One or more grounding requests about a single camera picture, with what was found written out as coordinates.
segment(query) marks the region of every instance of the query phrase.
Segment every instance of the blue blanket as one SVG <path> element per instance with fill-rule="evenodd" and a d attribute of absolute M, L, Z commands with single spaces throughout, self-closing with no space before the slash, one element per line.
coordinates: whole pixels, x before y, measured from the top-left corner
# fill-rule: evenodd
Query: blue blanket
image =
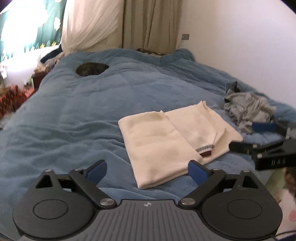
<path fill-rule="evenodd" d="M 75 70 L 85 62 L 105 63 L 110 68 L 101 75 L 80 77 Z M 128 115 L 166 112 L 206 100 L 210 108 L 235 126 L 223 111 L 225 85 L 232 81 L 237 80 L 196 63 L 185 49 L 161 58 L 124 49 L 63 58 L 0 132 L 0 232 L 18 238 L 12 210 L 30 183 L 47 168 L 68 173 L 104 159 L 108 171 L 98 187 L 116 201 L 178 201 L 197 187 L 189 176 L 151 189 L 137 188 L 118 121 Z M 239 87 L 256 92 L 241 82 Z M 294 109 L 273 100 L 270 103 L 277 106 L 276 117 L 296 121 Z M 245 141 L 261 144 L 278 138 L 272 133 L 244 135 Z M 255 171 L 250 156 L 233 153 L 207 167 L 235 174 L 249 169 L 263 183 L 271 174 Z"/>

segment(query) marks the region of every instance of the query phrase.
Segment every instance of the dark cat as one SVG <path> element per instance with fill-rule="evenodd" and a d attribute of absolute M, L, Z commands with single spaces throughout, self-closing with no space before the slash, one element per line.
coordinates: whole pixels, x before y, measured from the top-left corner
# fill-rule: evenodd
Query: dark cat
<path fill-rule="evenodd" d="M 76 69 L 76 73 L 80 76 L 98 75 L 103 73 L 109 66 L 101 63 L 84 63 Z"/>

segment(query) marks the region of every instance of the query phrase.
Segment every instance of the green curtain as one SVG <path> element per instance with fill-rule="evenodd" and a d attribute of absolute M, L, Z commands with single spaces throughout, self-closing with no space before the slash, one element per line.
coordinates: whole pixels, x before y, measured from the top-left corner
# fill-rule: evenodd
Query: green curtain
<path fill-rule="evenodd" d="M 28 42 L 24 46 L 19 46 L 20 48 L 23 48 L 24 52 L 60 44 L 66 1 L 67 0 L 43 0 L 43 4 L 45 6 L 47 16 L 48 16 L 47 21 L 43 25 L 39 26 L 37 31 L 37 36 L 33 42 L 31 43 Z M 8 17 L 9 17 L 9 11 L 0 15 L 0 32 L 1 33 L 4 27 L 4 23 L 8 19 Z M 11 58 L 14 55 L 13 52 L 10 53 L 9 51 L 6 50 L 6 45 L 7 44 L 5 43 L 5 41 L 3 41 L 2 34 L 1 34 L 1 40 L 0 40 L 1 61 L 3 61 L 6 58 Z"/>

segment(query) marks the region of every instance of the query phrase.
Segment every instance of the white knit garment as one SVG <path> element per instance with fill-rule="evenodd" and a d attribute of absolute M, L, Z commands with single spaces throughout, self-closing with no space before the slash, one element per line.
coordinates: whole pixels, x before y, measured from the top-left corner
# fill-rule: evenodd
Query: white knit garment
<path fill-rule="evenodd" d="M 231 141 L 243 137 L 206 102 L 169 112 L 146 112 L 118 122 L 139 189 L 185 175 L 190 160 L 207 164 L 223 155 Z M 212 155 L 195 150 L 214 144 Z"/>

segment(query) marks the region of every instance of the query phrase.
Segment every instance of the electrical outlet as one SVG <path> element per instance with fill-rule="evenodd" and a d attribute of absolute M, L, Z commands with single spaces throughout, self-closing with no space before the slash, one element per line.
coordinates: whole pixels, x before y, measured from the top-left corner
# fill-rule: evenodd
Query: electrical outlet
<path fill-rule="evenodd" d="M 182 40 L 189 40 L 190 34 L 182 34 Z"/>

